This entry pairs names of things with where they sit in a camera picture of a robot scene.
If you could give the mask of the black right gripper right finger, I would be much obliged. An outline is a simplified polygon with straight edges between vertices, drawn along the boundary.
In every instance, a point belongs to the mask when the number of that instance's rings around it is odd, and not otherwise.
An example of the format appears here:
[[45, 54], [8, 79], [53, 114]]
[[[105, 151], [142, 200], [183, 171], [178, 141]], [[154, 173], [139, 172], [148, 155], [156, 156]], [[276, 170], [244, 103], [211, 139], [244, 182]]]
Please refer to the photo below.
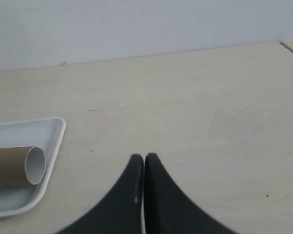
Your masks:
[[145, 160], [144, 218], [147, 234], [235, 233], [192, 202], [155, 153]]

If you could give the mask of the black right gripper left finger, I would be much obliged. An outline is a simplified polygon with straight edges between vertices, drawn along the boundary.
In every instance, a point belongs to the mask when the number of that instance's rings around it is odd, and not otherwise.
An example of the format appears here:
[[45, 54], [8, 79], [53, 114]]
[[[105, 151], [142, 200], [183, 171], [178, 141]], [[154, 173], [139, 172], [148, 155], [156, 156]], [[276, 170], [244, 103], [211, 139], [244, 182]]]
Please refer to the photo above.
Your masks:
[[58, 233], [141, 234], [143, 180], [143, 158], [133, 154], [117, 182], [101, 201]]

